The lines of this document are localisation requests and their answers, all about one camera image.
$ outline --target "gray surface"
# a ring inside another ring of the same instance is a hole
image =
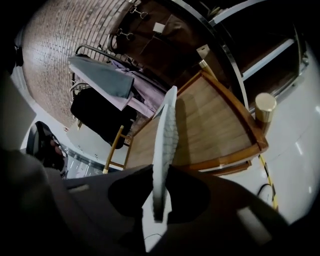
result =
[[[134,82],[133,77],[115,71],[108,64],[87,57],[72,56],[68,61],[107,94],[125,99],[129,97]]]

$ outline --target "shelf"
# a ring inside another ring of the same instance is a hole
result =
[[[256,96],[269,93],[277,96],[284,87],[299,75],[299,55],[297,43],[288,47],[258,72],[244,81],[249,108],[255,107]]]
[[[295,42],[295,40],[293,40],[293,39],[284,39],[279,44],[272,46],[268,50],[264,50],[263,48],[260,48],[261,51],[264,50],[262,52],[262,54],[259,55],[258,58],[254,58],[244,68],[240,69],[240,71],[242,72],[243,81],[247,80],[254,73],[256,73],[258,70],[263,68],[269,62],[271,62],[274,58],[276,58],[283,51],[285,51],[288,47],[290,47],[294,42]]]
[[[257,3],[260,2],[264,2],[265,0],[247,0],[241,3],[238,3],[226,10],[224,10],[223,12],[221,12],[220,14],[218,14],[216,17],[214,17],[209,23],[211,26],[214,26],[218,23],[220,23],[221,21],[223,21],[224,19],[230,17],[231,15],[249,7],[252,5],[255,5]]]

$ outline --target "chair leg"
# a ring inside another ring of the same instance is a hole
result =
[[[131,150],[131,146],[132,146],[133,141],[134,141],[134,138],[130,138],[130,145],[129,145],[128,151],[126,153],[123,169],[126,169],[126,167],[127,167],[127,162],[128,162],[128,159],[129,159],[129,154],[130,154],[130,150]]]
[[[106,160],[106,163],[105,163],[105,166],[104,166],[104,169],[103,169],[103,173],[104,173],[104,174],[107,174],[107,173],[108,173],[108,169],[109,169],[109,165],[110,165],[112,156],[114,155],[116,146],[117,146],[117,144],[118,144],[118,140],[119,140],[120,136],[122,135],[121,133],[122,133],[123,129],[124,129],[124,126],[121,125],[118,133],[117,133],[116,136],[115,136],[115,139],[114,139],[114,142],[113,142],[113,144],[112,144],[112,147],[111,147],[109,156],[108,156],[108,158],[107,158],[107,160]]]

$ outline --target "wooden frame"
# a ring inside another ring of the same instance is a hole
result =
[[[248,110],[242,105],[242,103],[227,89],[225,88],[220,82],[218,82],[216,79],[214,79],[212,76],[207,74],[204,71],[200,71],[197,73],[193,78],[191,78],[177,93],[177,98],[191,85],[194,84],[199,78],[204,78],[216,91],[217,93],[225,100],[225,102],[228,104],[228,106],[233,110],[233,112],[236,114],[238,120],[246,130],[246,133],[249,136],[249,139],[252,143],[251,146],[244,148],[242,150],[230,153],[228,155],[224,155],[221,157],[217,157],[211,160],[206,160],[203,162],[198,163],[191,163],[188,165],[173,165],[174,167],[182,170],[182,171],[199,171],[199,170],[206,170],[206,169],[212,169],[216,167],[221,167],[221,170],[217,170],[214,172],[210,172],[213,175],[226,175],[230,173],[236,173],[243,171],[247,169],[251,162],[250,160],[257,155],[263,153],[267,150],[269,147],[268,142],[266,141],[265,135],[262,132],[262,130],[257,126],[255,120],[251,116],[251,114],[248,112]],[[144,130],[144,128],[150,123],[150,121],[153,118],[151,117],[134,135],[133,138],[139,134],[141,131]],[[108,161],[106,163],[106,167],[108,169],[109,165],[107,164],[114,164],[111,162],[111,157],[114,152],[115,145],[117,144],[119,137],[114,140],[114,145],[112,145],[113,150],[111,149],[111,152],[108,157]],[[131,140],[128,153],[126,155],[125,163],[124,165],[121,165],[120,167],[125,168],[128,163],[129,155],[131,153],[131,146],[133,144],[133,141]]]

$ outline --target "white shelf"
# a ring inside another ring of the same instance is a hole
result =
[[[224,19],[228,18],[229,16],[249,7],[249,6],[253,6],[257,3],[260,2],[264,2],[266,0],[247,0],[241,3],[238,3],[226,10],[224,10],[223,12],[221,12],[219,15],[217,15],[216,17],[214,17],[209,23],[211,26],[214,26],[220,22],[222,22]]]
[[[286,50],[288,47],[290,47],[295,40],[288,39],[283,44],[281,44],[278,48],[276,48],[274,51],[272,51],[270,54],[259,60],[256,64],[254,64],[252,67],[250,67],[247,71],[243,72],[242,79],[245,81],[249,77],[251,77],[254,73],[256,73],[258,70],[263,68],[265,65],[267,65],[269,62],[271,62],[275,57],[277,57],[279,54],[281,54],[284,50]]]

